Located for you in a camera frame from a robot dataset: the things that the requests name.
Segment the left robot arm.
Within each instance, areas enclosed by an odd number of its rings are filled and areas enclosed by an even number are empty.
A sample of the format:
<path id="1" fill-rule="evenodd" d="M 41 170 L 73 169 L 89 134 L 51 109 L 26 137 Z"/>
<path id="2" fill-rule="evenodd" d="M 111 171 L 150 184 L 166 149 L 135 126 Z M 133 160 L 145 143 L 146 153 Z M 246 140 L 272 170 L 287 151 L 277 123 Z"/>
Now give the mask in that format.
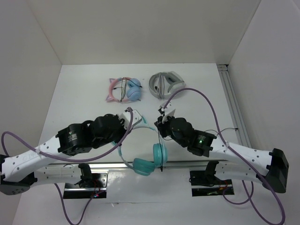
<path id="1" fill-rule="evenodd" d="M 18 195 L 43 184 L 72 183 L 81 188 L 93 183 L 89 159 L 72 157 L 112 142 L 119 147 L 133 125 L 134 116 L 106 114 L 95 120 L 71 124 L 50 140 L 27 152 L 0 157 L 0 191 Z"/>

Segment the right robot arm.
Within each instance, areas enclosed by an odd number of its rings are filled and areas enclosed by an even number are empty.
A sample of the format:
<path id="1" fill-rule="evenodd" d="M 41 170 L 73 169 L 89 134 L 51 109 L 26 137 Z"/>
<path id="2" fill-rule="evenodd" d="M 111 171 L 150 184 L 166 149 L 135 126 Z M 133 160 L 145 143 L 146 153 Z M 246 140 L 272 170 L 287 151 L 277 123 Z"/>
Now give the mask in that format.
<path id="1" fill-rule="evenodd" d="M 204 173 L 208 183 L 247 180 L 276 193 L 286 192 L 289 164 L 282 150 L 256 150 L 223 141 L 219 135 L 194 129 L 185 118 L 160 116 L 155 126 L 162 137 L 172 138 L 190 153 L 213 159 Z"/>

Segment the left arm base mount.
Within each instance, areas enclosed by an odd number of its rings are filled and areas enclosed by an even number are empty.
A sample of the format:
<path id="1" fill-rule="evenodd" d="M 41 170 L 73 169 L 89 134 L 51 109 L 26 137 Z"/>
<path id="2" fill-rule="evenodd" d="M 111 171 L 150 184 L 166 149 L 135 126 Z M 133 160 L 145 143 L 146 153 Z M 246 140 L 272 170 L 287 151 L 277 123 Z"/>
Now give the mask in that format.
<path id="1" fill-rule="evenodd" d="M 63 191 L 63 199 L 104 199 L 107 195 L 108 172 L 92 174 L 93 180 L 88 184 L 66 183 Z"/>

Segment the teal cat-ear headphones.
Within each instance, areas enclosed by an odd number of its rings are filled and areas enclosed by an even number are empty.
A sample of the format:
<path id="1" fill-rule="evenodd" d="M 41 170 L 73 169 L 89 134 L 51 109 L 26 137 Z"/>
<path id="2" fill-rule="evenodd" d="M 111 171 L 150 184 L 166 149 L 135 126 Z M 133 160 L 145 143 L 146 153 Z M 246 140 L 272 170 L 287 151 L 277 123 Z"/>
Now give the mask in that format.
<path id="1" fill-rule="evenodd" d="M 160 166 L 162 170 L 168 161 L 168 150 L 157 128 L 142 116 L 142 121 L 131 131 L 133 135 L 129 139 L 129 146 L 125 150 L 122 150 L 121 145 L 116 149 L 123 163 L 143 176 L 149 176 L 156 169 L 142 168 L 143 163 L 153 162 L 154 166 Z"/>

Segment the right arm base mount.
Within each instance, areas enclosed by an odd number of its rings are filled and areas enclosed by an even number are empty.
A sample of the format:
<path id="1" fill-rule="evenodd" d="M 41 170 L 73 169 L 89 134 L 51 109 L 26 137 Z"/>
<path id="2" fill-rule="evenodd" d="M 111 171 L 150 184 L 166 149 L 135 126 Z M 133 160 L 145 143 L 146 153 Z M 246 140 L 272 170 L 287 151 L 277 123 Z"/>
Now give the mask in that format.
<path id="1" fill-rule="evenodd" d="M 205 171 L 190 171 L 189 182 L 192 196 L 217 196 L 234 195 L 232 180 L 220 180 L 215 177 L 207 177 Z"/>

